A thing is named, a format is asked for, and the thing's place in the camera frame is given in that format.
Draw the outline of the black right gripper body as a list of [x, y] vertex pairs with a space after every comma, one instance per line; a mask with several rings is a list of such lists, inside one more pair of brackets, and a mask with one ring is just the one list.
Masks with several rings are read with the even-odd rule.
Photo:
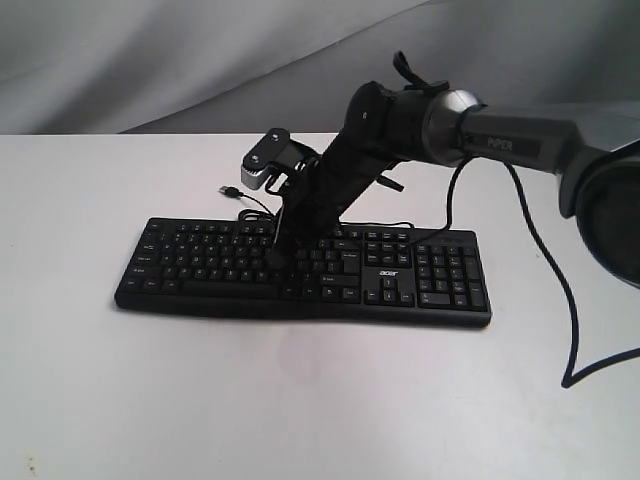
[[276, 250], [298, 250], [328, 235], [340, 216], [395, 158], [339, 134], [285, 194]]

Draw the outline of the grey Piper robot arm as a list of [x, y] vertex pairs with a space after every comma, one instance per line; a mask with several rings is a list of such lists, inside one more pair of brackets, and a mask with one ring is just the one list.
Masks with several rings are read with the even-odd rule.
[[558, 208], [591, 255], [639, 282], [639, 114], [608, 104], [489, 106], [465, 90], [391, 91], [370, 82], [342, 129], [284, 197], [281, 261], [335, 228], [385, 171], [405, 161], [455, 168], [486, 158], [554, 175]]

